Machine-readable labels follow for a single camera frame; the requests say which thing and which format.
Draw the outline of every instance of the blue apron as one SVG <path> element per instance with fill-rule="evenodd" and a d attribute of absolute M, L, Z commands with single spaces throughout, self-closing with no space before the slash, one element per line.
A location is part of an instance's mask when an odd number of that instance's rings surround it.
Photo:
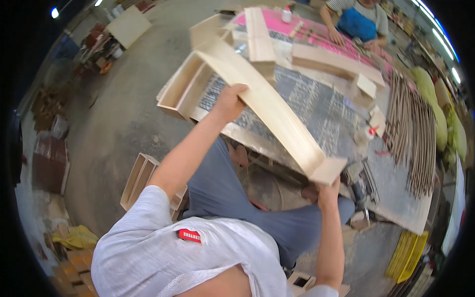
<path fill-rule="evenodd" d="M 335 27 L 339 32 L 351 38 L 359 37 L 363 42 L 376 38 L 376 24 L 354 7 L 343 12 Z"/>

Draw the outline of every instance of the fluorescent light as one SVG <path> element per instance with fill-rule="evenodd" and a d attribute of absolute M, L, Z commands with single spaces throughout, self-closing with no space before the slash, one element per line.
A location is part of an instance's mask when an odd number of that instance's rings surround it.
<path fill-rule="evenodd" d="M 442 35 L 444 35 L 444 32 L 442 32 L 442 29 L 439 27 L 439 25 L 436 23 L 436 21 L 429 15 L 429 13 L 423 9 L 422 7 L 420 8 L 420 10 L 422 10 L 422 12 L 425 13 L 426 17 L 434 24 L 434 26 L 440 31 L 440 33 Z"/>
<path fill-rule="evenodd" d="M 440 27 L 440 28 L 442 29 L 442 31 L 444 32 L 444 35 L 443 35 L 443 36 L 444 36 L 444 39 L 447 41 L 448 46 L 450 46 L 450 49 L 451 49 L 452 52 L 454 53 L 454 56 L 455 56 L 455 58 L 457 59 L 457 62 L 460 63 L 460 59 L 458 58 L 457 53 L 455 52 L 454 47 L 452 46 L 452 43 L 450 43 L 450 41 L 448 40 L 448 37 L 447 37 L 448 34 L 447 34 L 447 32 L 445 31 L 444 27 L 442 26 L 442 24 L 439 22 L 438 19 L 436 19 L 436 22 L 437 22 L 437 24 L 439 24 L 439 27 Z"/>
<path fill-rule="evenodd" d="M 452 74 L 455 77 L 455 80 L 460 84 L 460 77 L 458 76 L 457 70 L 455 70 L 455 67 L 452 67 Z"/>
<path fill-rule="evenodd" d="M 57 8 L 56 8 L 56 7 L 53 8 L 53 9 L 51 10 L 51 16 L 55 19 L 55 18 L 58 17 L 58 15 L 59 15 L 59 12 L 58 12 Z"/>
<path fill-rule="evenodd" d="M 422 7 L 424 7 L 424 8 L 428 11 L 428 13 L 430 14 L 431 17 L 434 17 L 434 14 L 430 11 L 429 8 L 427 8 L 427 6 L 426 6 L 421 0 L 417 0 L 417 2 L 419 2 L 420 5 L 421 5 Z"/>
<path fill-rule="evenodd" d="M 439 33 L 437 33 L 437 31 L 432 28 L 432 32 L 434 32 L 434 35 L 437 37 L 437 39 L 439 39 L 440 43 L 442 43 L 442 45 L 444 46 L 444 48 L 446 49 L 448 55 L 450 56 L 450 58 L 453 60 L 454 59 L 454 56 L 452 55 L 452 53 L 450 52 L 450 50 L 448 49 L 447 45 L 445 44 L 445 42 L 442 40 L 442 37 L 439 35 Z"/>

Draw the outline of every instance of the blue-gray pants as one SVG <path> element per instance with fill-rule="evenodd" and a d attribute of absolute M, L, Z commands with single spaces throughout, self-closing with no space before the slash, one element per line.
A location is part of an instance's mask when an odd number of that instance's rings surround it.
<path fill-rule="evenodd" d="M 226 142 L 213 143 L 195 174 L 188 182 L 190 209 L 183 217 L 240 219 L 269 233 L 277 243 L 280 264 L 293 268 L 297 258 L 320 241 L 322 213 L 316 204 L 288 211 L 262 211 L 247 198 L 234 172 Z M 354 212 L 354 203 L 338 197 L 342 225 Z"/>

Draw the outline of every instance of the stack of wooden sticks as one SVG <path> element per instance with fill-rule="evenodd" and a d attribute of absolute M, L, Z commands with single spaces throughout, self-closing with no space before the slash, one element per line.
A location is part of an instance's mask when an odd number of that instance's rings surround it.
<path fill-rule="evenodd" d="M 393 69 L 386 144 L 395 164 L 409 168 L 407 189 L 416 198 L 431 195 L 433 190 L 436 130 L 431 105 Z"/>

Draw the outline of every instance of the woman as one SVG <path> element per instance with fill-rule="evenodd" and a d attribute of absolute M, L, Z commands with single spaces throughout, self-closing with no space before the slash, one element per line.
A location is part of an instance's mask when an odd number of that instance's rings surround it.
<path fill-rule="evenodd" d="M 340 33 L 350 38 L 359 37 L 365 48 L 371 51 L 386 44 L 388 39 L 388 18 L 379 6 L 380 0 L 329 0 L 320 9 L 320 15 L 328 28 L 330 39 L 344 44 Z M 336 26 L 332 23 L 332 14 L 343 11 Z"/>

